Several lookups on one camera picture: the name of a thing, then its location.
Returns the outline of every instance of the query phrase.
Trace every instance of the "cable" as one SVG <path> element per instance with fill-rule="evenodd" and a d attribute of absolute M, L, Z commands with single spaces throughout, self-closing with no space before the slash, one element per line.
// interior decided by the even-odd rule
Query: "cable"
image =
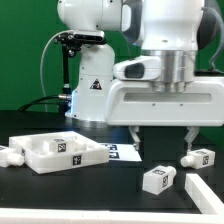
<path fill-rule="evenodd" d="M 126 41 L 127 51 L 128 51 L 128 59 L 131 59 L 131 49 L 129 43 Z"/>
<path fill-rule="evenodd" d="M 215 54 L 209 60 L 209 64 L 211 66 L 211 69 L 215 70 L 215 61 L 219 58 L 221 53 L 224 51 L 224 23 L 223 23 L 222 17 L 214 9 L 209 8 L 209 7 L 203 7 L 202 10 L 211 12 L 216 17 L 216 19 L 218 21 L 218 24 L 219 24 L 219 27 L 220 27 L 220 34 L 221 34 L 220 44 L 219 44 L 219 47 L 218 47 L 217 51 L 215 52 Z"/>
<path fill-rule="evenodd" d="M 23 105 L 22 107 L 20 107 L 18 109 L 18 111 L 26 111 L 29 107 L 31 107 L 31 106 L 33 106 L 35 104 L 41 104 L 40 102 L 46 101 L 46 100 L 50 100 L 50 99 L 58 99 L 58 96 L 53 95 L 53 96 L 42 97 L 40 99 L 34 100 L 34 101 L 32 101 L 32 102 L 30 102 L 28 104 Z"/>
<path fill-rule="evenodd" d="M 210 69 L 210 70 L 195 70 L 195 75 L 208 75 L 208 76 L 214 76 L 214 75 L 224 75 L 224 72 L 219 71 L 217 69 Z"/>
<path fill-rule="evenodd" d="M 70 32 L 74 32 L 74 30 L 66 30 L 66 31 L 62 31 L 60 33 L 55 34 L 53 37 L 51 37 L 51 39 L 47 42 L 42 56 L 41 56 L 41 62 L 40 62 L 40 81 L 41 81 L 41 89 L 42 89 L 42 93 L 43 96 L 46 97 L 46 90 L 45 90 L 45 86 L 44 86 L 44 78 L 43 78 L 43 65 L 44 65 L 44 59 L 45 59 L 45 55 L 47 52 L 47 49 L 49 47 L 49 45 L 51 44 L 51 42 L 59 35 L 64 34 L 64 33 L 70 33 Z"/>

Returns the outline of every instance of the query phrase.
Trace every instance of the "white paper card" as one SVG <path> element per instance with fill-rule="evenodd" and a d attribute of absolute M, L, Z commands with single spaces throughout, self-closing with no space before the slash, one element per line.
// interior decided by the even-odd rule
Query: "white paper card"
<path fill-rule="evenodd" d="M 142 161 L 138 151 L 135 150 L 133 145 L 126 144 L 110 144 L 101 143 L 110 148 L 110 158 L 109 160 L 120 160 L 120 161 Z"/>

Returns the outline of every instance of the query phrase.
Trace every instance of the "black table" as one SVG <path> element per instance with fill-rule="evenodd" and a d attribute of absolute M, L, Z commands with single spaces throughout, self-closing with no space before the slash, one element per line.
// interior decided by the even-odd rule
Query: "black table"
<path fill-rule="evenodd" d="M 62 115 L 43 112 L 0 111 L 0 145 L 10 136 L 76 131 L 97 142 L 130 144 L 127 127 L 80 128 Z M 202 135 L 194 149 L 216 151 L 212 167 L 184 169 L 183 127 L 140 129 L 142 162 L 110 161 L 108 164 L 38 175 L 29 167 L 0 168 L 0 207 L 200 213 L 184 190 L 186 173 L 198 173 L 224 201 L 224 152 Z M 174 166 L 174 185 L 156 196 L 141 190 L 143 173 L 157 165 Z"/>

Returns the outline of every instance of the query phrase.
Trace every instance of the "green wall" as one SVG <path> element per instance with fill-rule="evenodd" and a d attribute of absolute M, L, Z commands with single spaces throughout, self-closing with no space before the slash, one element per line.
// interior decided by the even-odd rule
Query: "green wall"
<path fill-rule="evenodd" d="M 224 15 L 224 2 L 218 0 Z M 57 15 L 57 0 L 0 0 L 0 110 L 17 110 L 20 106 L 42 97 L 39 66 L 47 41 L 66 27 Z M 119 33 L 106 32 L 109 44 L 116 52 L 116 62 L 139 54 L 139 48 L 126 44 Z M 199 52 L 197 68 L 208 68 L 208 60 L 219 43 L 213 43 Z M 61 46 L 52 44 L 44 66 L 47 95 L 61 93 Z M 217 68 L 224 71 L 224 56 Z M 70 60 L 71 83 L 77 84 L 79 57 Z M 32 110 L 43 110 L 33 107 Z M 202 132 L 224 147 L 222 128 L 203 128 Z"/>

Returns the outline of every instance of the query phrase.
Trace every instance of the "warning label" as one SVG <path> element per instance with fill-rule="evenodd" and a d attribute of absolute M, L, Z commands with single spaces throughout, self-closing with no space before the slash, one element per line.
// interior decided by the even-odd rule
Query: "warning label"
<path fill-rule="evenodd" d="M 92 84 L 90 89 L 102 90 L 102 87 L 101 87 L 100 82 L 99 82 L 98 79 L 96 79 L 96 81 Z"/>

